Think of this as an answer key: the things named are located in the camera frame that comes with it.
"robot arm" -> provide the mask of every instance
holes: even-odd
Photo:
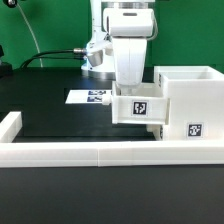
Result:
[[[121,95],[133,95],[142,82],[147,41],[158,33],[154,12],[144,7],[106,8],[103,21],[113,44],[116,84]]]

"black table surface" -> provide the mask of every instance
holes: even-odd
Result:
[[[40,137],[42,141],[41,125],[47,129],[44,130],[47,139],[49,136],[56,139],[57,135],[64,138],[59,131],[49,134],[45,123],[49,121],[55,125],[53,129],[57,129],[55,118],[51,121],[51,116],[58,118],[62,125],[65,122],[63,114],[74,113],[73,109],[69,112],[60,106],[64,107],[66,89],[79,88],[75,83],[78,80],[84,83],[83,88],[102,87],[97,84],[101,83],[99,80],[74,77],[72,69],[15,71],[13,77],[0,79],[1,118],[10,110],[22,109],[23,139]],[[110,81],[102,83],[110,88]],[[49,111],[36,111],[38,107],[46,107]],[[96,106],[92,112],[102,110],[110,117],[110,109],[99,108]],[[41,124],[31,127],[38,112]],[[144,133],[141,127],[136,128]],[[136,135],[129,133],[123,137]],[[0,223],[220,224],[224,222],[223,189],[223,165],[0,169]]]
[[[151,70],[145,73],[150,81]],[[18,69],[0,79],[0,113],[22,111],[16,142],[153,140],[145,125],[113,125],[111,106],[65,104],[72,89],[111,88],[111,80],[84,77],[80,69]]]

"printed image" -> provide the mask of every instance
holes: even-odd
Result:
[[[94,103],[94,102],[102,102],[102,96],[89,96],[87,98],[88,103]]]
[[[106,94],[106,91],[104,90],[90,90],[88,95],[103,95]]]

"black cable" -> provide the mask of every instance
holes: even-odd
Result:
[[[45,51],[41,52],[39,54],[34,55],[32,58],[24,61],[20,68],[26,68],[33,60],[35,59],[77,59],[77,60],[84,60],[83,55],[74,55],[73,57],[44,57],[44,55],[50,55],[50,54],[65,54],[65,53],[72,53],[74,54],[73,50],[54,50],[54,51]]]

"white bin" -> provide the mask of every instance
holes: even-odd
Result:
[[[112,122],[131,124],[165,124],[167,99],[154,83],[142,83],[135,96],[121,96],[112,86]]]
[[[207,66],[157,66],[155,85],[169,99],[157,140],[224,139],[224,76]]]

